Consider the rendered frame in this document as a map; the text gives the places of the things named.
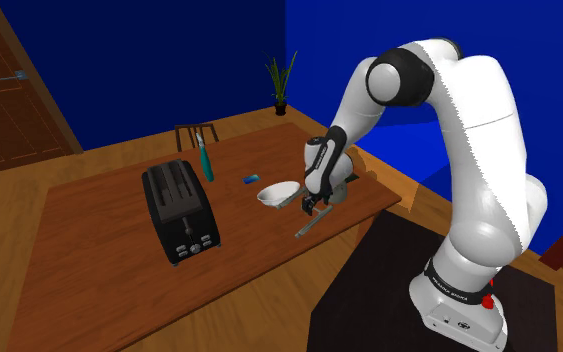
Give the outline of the grey long utensil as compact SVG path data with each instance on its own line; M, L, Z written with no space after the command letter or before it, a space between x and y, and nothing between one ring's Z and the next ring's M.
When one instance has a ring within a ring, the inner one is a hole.
M295 234L295 237L300 238L304 236L309 230L312 229L312 227L315 224L317 224L320 220L322 220L332 209L333 209L332 205L328 205L326 208L323 209L314 208L316 215Z

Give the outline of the grey thin utensil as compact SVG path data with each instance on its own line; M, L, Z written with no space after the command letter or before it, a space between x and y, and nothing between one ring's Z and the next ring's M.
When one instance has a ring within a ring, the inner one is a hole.
M291 196L289 196L288 198L286 198L285 200L283 200L282 202L280 202L277 206L276 209L281 209L285 206L287 206L288 204L290 204L292 201L294 201L296 198L302 196L305 194L306 192L306 187L301 187L299 190L297 190L296 192L294 192Z

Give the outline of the white bowl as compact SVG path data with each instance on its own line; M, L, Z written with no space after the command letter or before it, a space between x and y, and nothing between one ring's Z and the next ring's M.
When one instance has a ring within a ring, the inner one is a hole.
M264 205L276 206L299 190L301 185L296 181L283 181L270 185L257 194L257 199Z

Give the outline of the dark robot stand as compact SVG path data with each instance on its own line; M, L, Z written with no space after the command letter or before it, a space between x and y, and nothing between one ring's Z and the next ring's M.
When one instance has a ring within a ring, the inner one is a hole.
M409 284L441 235L382 211L311 313L307 352L475 352L426 328ZM558 352L553 285L507 266L494 279L504 352Z

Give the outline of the green potted plant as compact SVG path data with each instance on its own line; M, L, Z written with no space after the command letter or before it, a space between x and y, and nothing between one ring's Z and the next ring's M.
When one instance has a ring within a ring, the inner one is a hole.
M274 108L277 116L284 116L287 109L287 95L286 88L288 84L289 75L293 69L294 62L297 56L295 52L292 56L290 64L287 68L281 69L275 57L269 56L265 53L268 63L265 65L267 72L273 81L275 92L272 96L275 99Z

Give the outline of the black toaster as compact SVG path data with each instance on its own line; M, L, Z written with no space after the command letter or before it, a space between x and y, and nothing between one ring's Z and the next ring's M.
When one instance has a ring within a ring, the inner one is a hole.
M151 166L141 178L150 218L173 266L221 246L210 202L188 161Z

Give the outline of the brown wooden chair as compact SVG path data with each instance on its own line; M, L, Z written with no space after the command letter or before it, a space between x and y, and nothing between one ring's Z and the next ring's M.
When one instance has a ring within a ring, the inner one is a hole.
M187 125L176 125L175 138L177 150L182 152L184 150L184 143L189 141L193 148L198 148L201 144L206 144L204 130L208 129L211 136L215 142L219 141L219 136L216 132L215 126L212 123L200 123L200 124L187 124Z

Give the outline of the brown wooden table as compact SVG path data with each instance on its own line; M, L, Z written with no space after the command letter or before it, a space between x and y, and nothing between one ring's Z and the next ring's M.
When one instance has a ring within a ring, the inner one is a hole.
M307 138L287 123L210 144L215 178L203 189L221 246L177 266L152 225L145 164L51 188L7 352L116 352L397 203L359 173L346 200L296 238L312 219L299 203L274 209L257 194L303 178Z

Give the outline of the brown wooden door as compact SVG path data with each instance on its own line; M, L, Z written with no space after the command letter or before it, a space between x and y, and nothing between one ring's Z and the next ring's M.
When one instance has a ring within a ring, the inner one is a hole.
M0 171L82 152L0 7Z

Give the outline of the teal handled kitchen tool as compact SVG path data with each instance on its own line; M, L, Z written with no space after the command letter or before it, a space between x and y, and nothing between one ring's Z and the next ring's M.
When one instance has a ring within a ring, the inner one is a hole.
M198 146L200 149L200 161L201 161L201 166L203 169L203 172L205 174L205 177L207 179L208 182L213 182L214 181L214 174L213 174L213 170L211 167L211 162L204 144L204 140L202 138L202 136L196 132L195 136L197 138L197 142L198 142Z

